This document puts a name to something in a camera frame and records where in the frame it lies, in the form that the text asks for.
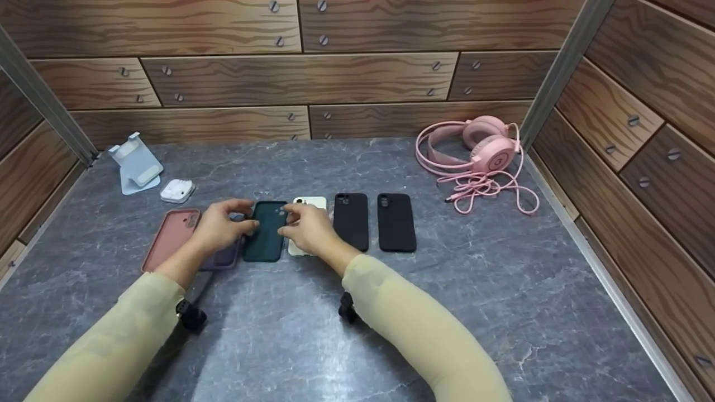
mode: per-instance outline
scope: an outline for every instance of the dark green phone case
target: dark green phone case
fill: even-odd
[[[285,201],[259,201],[253,208],[252,218],[260,222],[253,236],[246,236],[243,260],[247,262],[275,263],[283,252],[283,236],[278,228],[285,226],[288,213],[281,210]]]

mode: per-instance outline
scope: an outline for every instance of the wood grain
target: wood grain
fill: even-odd
[[[633,288],[713,393],[715,284],[554,110],[534,146]]]
[[[538,171],[541,172],[541,175],[546,181],[546,184],[551,187],[551,191],[553,191],[553,194],[556,196],[556,199],[561,203],[563,209],[566,210],[568,216],[571,217],[571,220],[576,220],[579,215],[578,209],[576,209],[576,206],[573,204],[573,202],[571,202],[571,199],[568,197],[568,195],[566,195],[566,192],[563,191],[563,188],[561,188],[561,185],[558,183],[558,181],[556,181],[556,178],[553,176],[548,167],[546,167],[546,164],[543,162],[541,157],[538,156],[535,149],[532,148],[531,150],[529,150],[529,157],[531,157],[531,161],[534,163]]]
[[[136,58],[34,60],[32,66],[70,110],[162,106]]]
[[[86,167],[81,162],[75,163],[70,169],[67,176],[64,177],[62,182],[55,187],[52,195],[50,195],[44,204],[40,207],[39,211],[32,217],[30,222],[25,225],[25,228],[20,232],[17,237],[18,240],[25,243],[26,245],[30,243],[32,238],[37,234],[40,227],[47,221],[47,218],[53,213],[55,208],[62,198],[68,193],[72,185],[79,179],[79,176],[86,170]]]
[[[10,268],[15,266],[15,261],[20,254],[25,251],[25,245],[15,240],[4,254],[0,255],[0,280],[7,274]]]
[[[588,58],[715,152],[715,34],[640,0],[616,0]]]
[[[661,349],[661,352],[663,352],[666,356],[666,359],[668,359],[668,362],[676,371],[681,381],[683,381],[683,384],[693,398],[698,402],[712,401],[712,398],[708,394],[705,387],[703,387],[703,384],[690,369],[690,366],[688,366],[688,362],[683,358],[680,352],[678,352],[678,348],[676,348],[673,342],[671,342],[668,338],[663,330],[663,327],[658,324],[658,321],[655,317],[653,317],[653,314],[651,314],[651,311],[646,306],[644,300],[638,296],[636,290],[633,289],[633,286],[623,274],[622,269],[618,266],[618,264],[616,264],[616,261],[613,261],[613,258],[605,249],[598,237],[596,237],[596,234],[593,232],[591,227],[588,226],[586,220],[584,220],[583,217],[579,217],[576,219],[576,226],[586,238],[588,244],[591,245],[593,252],[596,254],[598,259],[601,260],[601,263],[613,278],[613,281],[618,286],[618,289],[621,290],[621,293],[623,293],[623,296],[628,301],[628,304],[631,305],[633,311],[635,311],[641,319],[641,322],[648,330],[648,333],[656,341],[658,347]]]
[[[521,123],[531,101],[341,104],[310,107],[313,138],[417,137],[442,120],[467,120],[483,114]]]
[[[654,0],[654,3],[715,28],[715,3],[712,0]]]
[[[28,58],[301,50],[295,0],[6,0],[0,24]]]
[[[0,70],[0,160],[41,120],[40,113]]]
[[[12,244],[76,162],[46,122],[0,162],[0,250]]]
[[[279,141],[294,135],[310,139],[306,106],[130,109],[72,116],[97,149],[121,144],[135,131],[147,144]]]
[[[463,52],[449,100],[532,99],[557,53]]]
[[[556,103],[563,116],[615,170],[620,170],[663,119],[583,58]],[[635,126],[628,118],[638,116]],[[606,148],[615,146],[613,153]]]
[[[142,60],[164,105],[174,107],[444,100],[456,61],[456,53]]]
[[[680,151],[676,160],[668,153]],[[715,276],[715,160],[665,126],[631,160],[621,177],[683,247]],[[642,177],[650,179],[641,187]]]
[[[309,52],[560,48],[583,0],[300,0]],[[329,42],[319,42],[326,35]]]

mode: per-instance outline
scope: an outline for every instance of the beige sleeve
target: beige sleeve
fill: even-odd
[[[143,274],[45,373],[25,401],[123,401],[179,322],[176,282]]]
[[[402,353],[437,402],[511,401],[496,364],[467,328],[387,265],[358,255],[342,286],[360,318]]]

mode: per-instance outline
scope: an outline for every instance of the black phone case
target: black phone case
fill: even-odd
[[[412,203],[407,194],[378,195],[378,234],[382,251],[417,250]]]
[[[360,251],[368,251],[370,248],[368,196],[359,193],[337,194],[332,227],[347,244]]]
[[[278,228],[285,226],[288,213],[281,210],[285,201],[259,201],[253,208],[252,218],[260,222],[252,236],[246,236],[243,260],[247,262],[275,263],[283,252],[283,236]]]

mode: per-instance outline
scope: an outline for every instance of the white phone stand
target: white phone stand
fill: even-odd
[[[159,173],[164,167],[139,138],[139,132],[130,135],[124,144],[109,148],[108,153],[119,164],[122,194],[148,190],[161,182]]]

